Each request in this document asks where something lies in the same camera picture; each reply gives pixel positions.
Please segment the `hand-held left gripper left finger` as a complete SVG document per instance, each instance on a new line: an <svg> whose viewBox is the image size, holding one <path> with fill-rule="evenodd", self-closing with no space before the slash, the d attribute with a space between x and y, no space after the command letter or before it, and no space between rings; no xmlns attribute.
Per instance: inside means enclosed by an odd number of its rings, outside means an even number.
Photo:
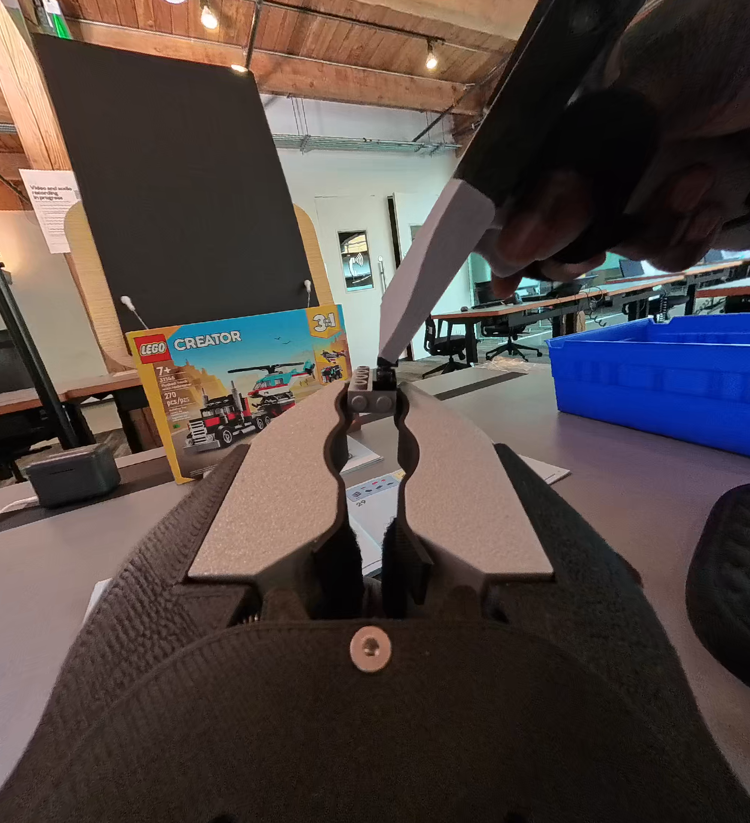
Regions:
<svg viewBox="0 0 750 823"><path fill-rule="evenodd" d="M348 460L346 384L299 402L251 442L188 577L295 592L310 616L362 611L362 564L340 476Z"/></svg>

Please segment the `small grey case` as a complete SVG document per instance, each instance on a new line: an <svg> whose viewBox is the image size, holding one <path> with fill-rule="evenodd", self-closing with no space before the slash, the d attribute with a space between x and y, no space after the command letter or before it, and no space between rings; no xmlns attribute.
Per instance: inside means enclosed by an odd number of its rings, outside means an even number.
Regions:
<svg viewBox="0 0 750 823"><path fill-rule="evenodd" d="M105 444L73 448L30 464L28 481L44 509L97 499L121 484L113 451Z"/></svg>

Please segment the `open instruction booklet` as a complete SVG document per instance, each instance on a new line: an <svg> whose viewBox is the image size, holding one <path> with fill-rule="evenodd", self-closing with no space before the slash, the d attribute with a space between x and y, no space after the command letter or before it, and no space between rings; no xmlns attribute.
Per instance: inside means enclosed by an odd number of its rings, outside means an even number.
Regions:
<svg viewBox="0 0 750 823"><path fill-rule="evenodd" d="M357 440L347 437L348 460L343 476L362 468L372 468L382 457ZM521 459L548 485L565 479L569 469L521 456ZM355 486L347 486L349 523L361 552L361 569L365 577L376 578L382 564L382 544L386 530L397 516L398 491L404 472L380 474Z"/></svg>

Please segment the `grey desk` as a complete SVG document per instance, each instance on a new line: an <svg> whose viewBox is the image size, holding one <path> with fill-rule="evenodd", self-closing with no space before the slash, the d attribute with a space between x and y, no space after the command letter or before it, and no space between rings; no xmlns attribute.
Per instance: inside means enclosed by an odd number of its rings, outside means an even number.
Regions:
<svg viewBox="0 0 750 823"><path fill-rule="evenodd" d="M570 475L560 494L640 574L711 734L750 793L750 689L689 624L689 563L715 502L750 484L750 459L565 415L549 371L449 396L494 441ZM0 787L24 751L95 584L114 575L192 483L153 486L0 532Z"/></svg>

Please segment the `white paper notice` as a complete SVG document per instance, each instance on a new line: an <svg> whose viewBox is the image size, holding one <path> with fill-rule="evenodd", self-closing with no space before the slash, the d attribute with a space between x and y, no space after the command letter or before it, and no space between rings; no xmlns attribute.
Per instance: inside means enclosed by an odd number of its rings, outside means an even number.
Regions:
<svg viewBox="0 0 750 823"><path fill-rule="evenodd" d="M78 181L72 170L20 169L21 180L50 253L70 253L65 219L81 202Z"/></svg>

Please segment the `black office chair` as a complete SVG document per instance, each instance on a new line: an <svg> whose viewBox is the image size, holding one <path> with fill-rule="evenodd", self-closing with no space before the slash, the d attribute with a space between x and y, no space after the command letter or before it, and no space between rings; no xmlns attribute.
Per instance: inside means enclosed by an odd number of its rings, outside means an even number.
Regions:
<svg viewBox="0 0 750 823"><path fill-rule="evenodd" d="M446 357L446 362L421 375L421 379L434 375L446 375L468 369L468 340L466 335L455 334L456 326L462 325L451 320L435 321L428 316L424 326L423 349L432 357Z"/></svg>
<svg viewBox="0 0 750 823"><path fill-rule="evenodd" d="M486 351L485 361L491 362L499 355L510 355L528 361L525 353L534 352L537 357L543 356L543 351L537 346L522 345L517 341L526 330L539 323L539 314L521 312L516 314L493 315L479 321L482 338L505 338L506 342L496 348Z"/></svg>

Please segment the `large blue plastic bin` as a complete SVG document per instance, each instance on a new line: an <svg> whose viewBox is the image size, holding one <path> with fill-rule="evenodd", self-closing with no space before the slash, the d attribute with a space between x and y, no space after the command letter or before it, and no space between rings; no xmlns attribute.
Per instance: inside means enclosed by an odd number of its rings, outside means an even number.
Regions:
<svg viewBox="0 0 750 823"><path fill-rule="evenodd" d="M644 318L547 345L559 411L750 458L750 314Z"/></svg>

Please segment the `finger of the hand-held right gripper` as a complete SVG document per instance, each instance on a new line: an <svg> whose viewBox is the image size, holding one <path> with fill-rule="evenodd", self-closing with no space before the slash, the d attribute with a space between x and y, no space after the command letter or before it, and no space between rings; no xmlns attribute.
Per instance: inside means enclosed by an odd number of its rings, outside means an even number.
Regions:
<svg viewBox="0 0 750 823"><path fill-rule="evenodd" d="M464 180L443 188L383 295L378 366L400 359L495 213L493 201Z"/></svg>

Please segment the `black mesh cushion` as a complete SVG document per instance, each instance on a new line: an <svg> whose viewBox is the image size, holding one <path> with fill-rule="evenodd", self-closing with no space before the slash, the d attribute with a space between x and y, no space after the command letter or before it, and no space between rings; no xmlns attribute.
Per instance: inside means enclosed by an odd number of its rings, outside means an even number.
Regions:
<svg viewBox="0 0 750 823"><path fill-rule="evenodd" d="M750 484L728 490L712 507L685 600L702 646L750 688Z"/></svg>

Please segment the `person's right hand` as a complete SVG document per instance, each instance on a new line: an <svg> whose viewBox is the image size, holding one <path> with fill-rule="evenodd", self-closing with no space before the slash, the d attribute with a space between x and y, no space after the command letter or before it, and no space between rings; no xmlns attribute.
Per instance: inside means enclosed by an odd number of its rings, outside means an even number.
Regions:
<svg viewBox="0 0 750 823"><path fill-rule="evenodd" d="M750 249L750 2L646 2L599 78L657 109L669 158L643 183L640 230L609 249L665 272Z"/></svg>

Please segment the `framed wall sign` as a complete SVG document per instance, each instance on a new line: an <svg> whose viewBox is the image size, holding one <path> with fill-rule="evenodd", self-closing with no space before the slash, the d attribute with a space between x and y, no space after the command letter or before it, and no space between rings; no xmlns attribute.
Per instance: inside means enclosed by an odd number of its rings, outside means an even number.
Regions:
<svg viewBox="0 0 750 823"><path fill-rule="evenodd" d="M367 232L365 230L339 231L338 244L346 291L358 292L373 289Z"/></svg>

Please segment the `grey toy brick assembly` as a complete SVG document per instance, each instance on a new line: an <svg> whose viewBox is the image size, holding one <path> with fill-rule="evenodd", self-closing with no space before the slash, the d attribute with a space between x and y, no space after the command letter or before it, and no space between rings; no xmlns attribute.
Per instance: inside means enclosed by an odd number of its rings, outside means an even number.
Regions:
<svg viewBox="0 0 750 823"><path fill-rule="evenodd" d="M389 363L379 360L377 365L387 365ZM373 376L377 365L374 368L369 366L358 366L349 380L347 389L347 407L349 411L356 415L363 414L387 414L394 412L397 401L397 389L394 392L378 392L372 388Z"/></svg>

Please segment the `white paper sheet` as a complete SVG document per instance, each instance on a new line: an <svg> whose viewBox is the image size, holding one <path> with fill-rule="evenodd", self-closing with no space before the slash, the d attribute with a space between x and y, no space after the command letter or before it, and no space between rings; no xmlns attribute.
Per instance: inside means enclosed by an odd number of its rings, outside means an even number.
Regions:
<svg viewBox="0 0 750 823"><path fill-rule="evenodd" d="M96 608L97 603L100 601L103 593L106 591L110 583L111 578L100 580L95 583L92 589L92 593L90 595L90 599L87 604L86 612L84 613L84 617L81 622L83 625L86 624L87 620L91 616L93 610Z"/></svg>

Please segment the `black stand pole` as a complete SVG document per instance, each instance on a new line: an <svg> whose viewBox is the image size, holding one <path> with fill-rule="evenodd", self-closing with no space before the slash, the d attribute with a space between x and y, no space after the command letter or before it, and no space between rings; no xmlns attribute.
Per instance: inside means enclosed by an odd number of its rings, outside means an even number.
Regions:
<svg viewBox="0 0 750 823"><path fill-rule="evenodd" d="M94 444L96 440L85 420L60 399L1 268L0 315L61 446L71 449Z"/></svg>

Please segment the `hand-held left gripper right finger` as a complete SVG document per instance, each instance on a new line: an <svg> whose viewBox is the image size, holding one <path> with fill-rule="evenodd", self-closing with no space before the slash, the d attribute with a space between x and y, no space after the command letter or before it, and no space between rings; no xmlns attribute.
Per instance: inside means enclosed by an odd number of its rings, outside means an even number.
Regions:
<svg viewBox="0 0 750 823"><path fill-rule="evenodd" d="M515 454L413 384L398 392L404 471L384 539L382 605L390 618L437 610L456 589L482 601L509 583L551 583L554 567L515 490Z"/></svg>

